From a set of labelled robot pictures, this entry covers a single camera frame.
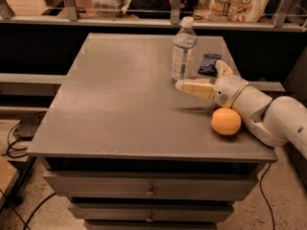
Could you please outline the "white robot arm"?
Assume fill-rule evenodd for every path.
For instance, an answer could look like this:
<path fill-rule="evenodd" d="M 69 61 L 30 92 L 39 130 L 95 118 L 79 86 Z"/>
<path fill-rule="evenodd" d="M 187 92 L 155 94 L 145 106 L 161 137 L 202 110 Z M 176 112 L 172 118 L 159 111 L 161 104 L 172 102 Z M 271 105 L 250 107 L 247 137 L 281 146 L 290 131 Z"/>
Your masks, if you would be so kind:
<path fill-rule="evenodd" d="M 302 103 L 289 96 L 273 99 L 235 75 L 220 59 L 215 67 L 214 84 L 209 79 L 185 79 L 176 82 L 176 89 L 235 110 L 262 143 L 280 147 L 290 142 L 307 158 L 307 108 Z"/>

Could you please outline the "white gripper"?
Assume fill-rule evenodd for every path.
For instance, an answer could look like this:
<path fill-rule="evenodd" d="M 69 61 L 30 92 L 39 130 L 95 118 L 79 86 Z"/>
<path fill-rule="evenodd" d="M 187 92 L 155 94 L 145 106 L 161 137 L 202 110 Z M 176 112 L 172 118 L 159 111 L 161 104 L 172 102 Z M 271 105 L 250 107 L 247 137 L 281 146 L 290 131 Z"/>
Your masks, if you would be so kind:
<path fill-rule="evenodd" d="M 232 107 L 235 99 L 248 86 L 248 81 L 232 75 L 232 69 L 221 59 L 216 61 L 215 68 L 218 78 L 214 85 L 209 79 L 178 80 L 176 89 L 205 100 L 214 98 L 219 106 Z"/>

